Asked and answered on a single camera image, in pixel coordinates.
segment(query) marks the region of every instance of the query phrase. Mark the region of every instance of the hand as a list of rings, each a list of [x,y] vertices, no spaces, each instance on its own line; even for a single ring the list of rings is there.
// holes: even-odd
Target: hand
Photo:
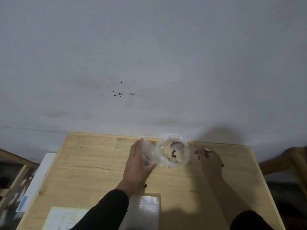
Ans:
[[[156,164],[145,166],[142,159],[143,138],[137,140],[130,149],[122,181],[117,189],[124,191],[128,198],[132,196],[137,186],[144,182]]]
[[[218,154],[212,150],[204,150],[202,146],[198,146],[194,154],[198,154],[198,160],[201,161],[201,170],[209,185],[214,181],[223,179],[222,166],[224,165]]]

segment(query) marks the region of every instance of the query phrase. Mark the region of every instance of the person's right hand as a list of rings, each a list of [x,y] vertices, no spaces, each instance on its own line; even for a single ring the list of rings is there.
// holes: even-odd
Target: person's right hand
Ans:
[[[214,151],[204,150],[202,146],[197,146],[197,150],[194,154],[198,154],[198,159],[201,161],[201,170],[209,185],[213,181],[223,179],[222,160],[220,155],[216,154]]]

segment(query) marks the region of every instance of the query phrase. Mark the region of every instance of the wooden table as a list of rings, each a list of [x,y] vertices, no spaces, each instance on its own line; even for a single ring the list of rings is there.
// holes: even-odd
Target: wooden table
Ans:
[[[42,229],[52,206],[94,206],[121,181],[136,139],[69,133],[17,229]],[[285,229],[250,148],[200,144],[209,145],[221,155],[223,176],[240,197],[275,230]],[[161,195],[160,229],[229,229],[194,155],[183,168],[156,168],[146,183],[145,193]]]

